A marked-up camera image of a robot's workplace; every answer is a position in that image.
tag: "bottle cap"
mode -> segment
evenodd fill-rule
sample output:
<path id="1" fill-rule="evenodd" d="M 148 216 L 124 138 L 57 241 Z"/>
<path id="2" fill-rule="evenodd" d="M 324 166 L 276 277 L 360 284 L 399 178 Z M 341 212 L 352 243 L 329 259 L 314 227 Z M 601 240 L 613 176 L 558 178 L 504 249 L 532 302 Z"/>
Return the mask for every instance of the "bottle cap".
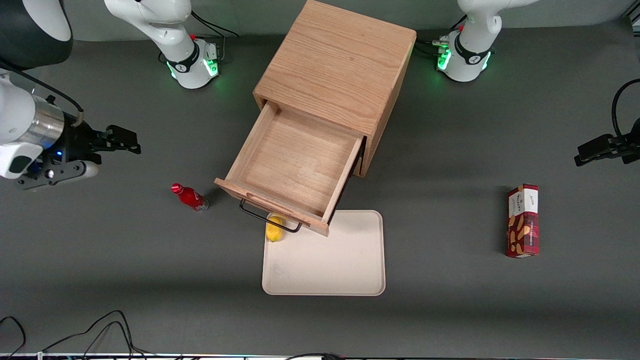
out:
<path id="1" fill-rule="evenodd" d="M 183 190 L 184 188 L 179 183 L 171 185 L 171 191 L 173 191 L 174 193 L 181 193 Z"/>

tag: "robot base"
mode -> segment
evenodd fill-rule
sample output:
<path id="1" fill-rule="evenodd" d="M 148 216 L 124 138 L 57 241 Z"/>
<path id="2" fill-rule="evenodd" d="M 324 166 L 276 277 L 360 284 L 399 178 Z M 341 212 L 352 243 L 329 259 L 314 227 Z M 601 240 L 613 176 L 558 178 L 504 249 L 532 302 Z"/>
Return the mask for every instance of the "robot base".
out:
<path id="1" fill-rule="evenodd" d="M 211 79 L 218 76 L 220 71 L 216 44 L 209 44 L 201 39 L 194 40 L 194 43 L 200 48 L 200 56 L 188 72 L 179 72 L 167 63 L 167 66 L 169 66 L 171 70 L 171 76 L 173 76 L 183 88 L 187 89 L 197 89 L 205 86 Z"/>
<path id="2" fill-rule="evenodd" d="M 440 38 L 440 41 L 444 44 L 452 44 L 453 40 L 458 36 L 459 31 L 453 31 L 448 35 Z M 473 65 L 467 64 L 465 58 L 457 52 L 454 46 L 447 46 L 444 53 L 438 58 L 438 65 L 436 69 L 444 72 L 452 80 L 460 83 L 467 83 L 475 80 L 480 73 L 486 69 L 491 52 L 489 52 L 484 59 Z"/>

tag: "cabinet top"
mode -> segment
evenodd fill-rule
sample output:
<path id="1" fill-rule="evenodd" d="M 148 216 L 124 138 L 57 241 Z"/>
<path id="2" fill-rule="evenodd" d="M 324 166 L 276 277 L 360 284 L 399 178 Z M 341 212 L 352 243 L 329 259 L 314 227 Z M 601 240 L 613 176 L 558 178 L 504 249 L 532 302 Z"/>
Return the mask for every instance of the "cabinet top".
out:
<path id="1" fill-rule="evenodd" d="M 415 39 L 412 29 L 308 0 L 254 95 L 373 135 Z"/>

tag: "red bottle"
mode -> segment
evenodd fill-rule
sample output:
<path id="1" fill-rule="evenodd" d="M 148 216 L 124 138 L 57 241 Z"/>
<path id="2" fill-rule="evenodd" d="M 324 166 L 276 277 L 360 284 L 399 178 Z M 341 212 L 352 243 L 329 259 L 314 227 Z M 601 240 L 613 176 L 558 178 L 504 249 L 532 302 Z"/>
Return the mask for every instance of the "red bottle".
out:
<path id="1" fill-rule="evenodd" d="M 179 183 L 175 183 L 171 186 L 171 191 L 178 195 L 178 199 L 180 199 L 183 204 L 190 206 L 199 213 L 209 208 L 209 201 L 199 193 L 196 193 L 192 188 L 185 188 Z"/>

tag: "metal cylinder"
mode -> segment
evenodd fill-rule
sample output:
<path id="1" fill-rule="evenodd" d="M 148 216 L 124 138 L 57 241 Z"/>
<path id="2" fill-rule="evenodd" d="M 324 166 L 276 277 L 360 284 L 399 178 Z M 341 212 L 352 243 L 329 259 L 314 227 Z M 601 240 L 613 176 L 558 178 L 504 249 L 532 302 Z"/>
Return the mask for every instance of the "metal cylinder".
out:
<path id="1" fill-rule="evenodd" d="M 40 145 L 43 149 L 47 149 L 62 135 L 65 116 L 59 107 L 49 104 L 43 98 L 33 96 L 33 100 L 36 104 L 36 113 L 29 129 L 16 141 Z"/>

